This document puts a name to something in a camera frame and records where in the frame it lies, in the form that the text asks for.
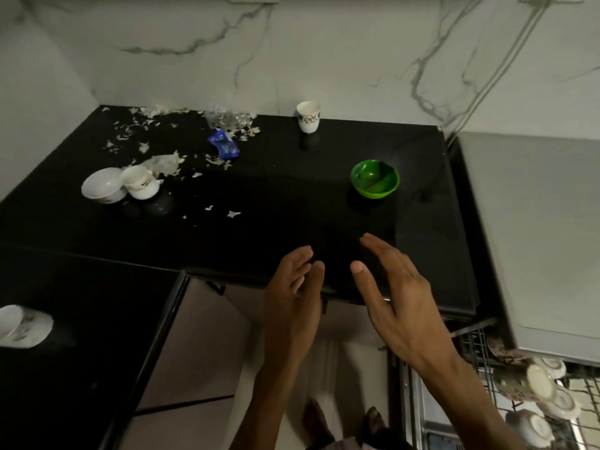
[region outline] tiled floor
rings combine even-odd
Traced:
[[[254,377],[263,361],[263,338],[252,330],[244,367],[227,424],[223,449],[235,436],[252,397]],[[356,434],[365,411],[375,406],[388,423],[386,353],[374,346],[317,340],[304,362],[287,412],[281,422],[277,450],[304,450],[301,426],[305,399],[314,397],[337,439]]]

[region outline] marble wall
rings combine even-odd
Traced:
[[[600,0],[22,0],[103,104],[600,138]]]
[[[0,13],[2,200],[98,102],[16,0],[0,0]]]

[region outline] blue wrapper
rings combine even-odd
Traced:
[[[217,150],[219,150],[219,158],[221,159],[231,159],[239,156],[238,146],[233,140],[227,137],[224,129],[219,129],[206,140],[217,147]]]

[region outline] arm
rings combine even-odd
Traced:
[[[281,259],[265,293],[265,363],[254,381],[252,400],[230,450],[275,448],[281,418],[298,370],[313,345],[321,317],[325,265],[307,263],[310,247]],[[298,288],[304,282],[304,291]]]
[[[500,416],[477,373],[458,354],[439,314],[431,287],[408,256],[374,235],[361,243],[387,272],[391,304],[386,303],[366,265],[350,265],[356,287],[381,338],[423,379],[452,422],[467,450],[525,450]]]

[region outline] black countertop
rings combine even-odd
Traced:
[[[109,449],[146,386],[187,281],[178,272],[0,245],[0,307],[52,315],[29,349],[0,347],[5,449]]]
[[[321,120],[319,131],[306,136],[292,117],[259,116],[254,124],[261,133],[238,142],[240,157],[224,170],[205,160],[216,150],[200,114],[159,116],[147,131],[133,127],[133,136],[117,141],[121,122],[132,119],[125,107],[94,111],[0,204],[0,243],[253,286],[266,285],[282,255],[310,244],[326,264],[326,294],[360,301],[352,260],[367,262],[385,284],[358,243],[371,232],[411,257],[442,313],[474,314],[475,281],[436,127]],[[116,153],[103,148],[107,140],[120,146]],[[147,154],[139,142],[149,143]],[[150,201],[128,197],[127,204],[107,206],[80,194],[83,180],[98,169],[175,150],[187,155],[182,172],[167,177]],[[398,190],[379,201],[359,196],[349,182],[351,168],[370,158],[400,175]],[[203,175],[192,178],[194,172]],[[229,211],[241,214],[228,218]]]

